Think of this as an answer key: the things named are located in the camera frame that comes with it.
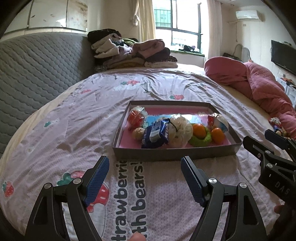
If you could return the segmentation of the person's hand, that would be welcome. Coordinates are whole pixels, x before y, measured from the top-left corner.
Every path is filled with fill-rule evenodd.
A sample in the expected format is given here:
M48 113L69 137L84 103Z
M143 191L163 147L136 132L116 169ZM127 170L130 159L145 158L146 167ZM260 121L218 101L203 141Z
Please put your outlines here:
M286 203L284 205L277 205L274 207L274 212L276 214L290 213L291 211L291 207Z

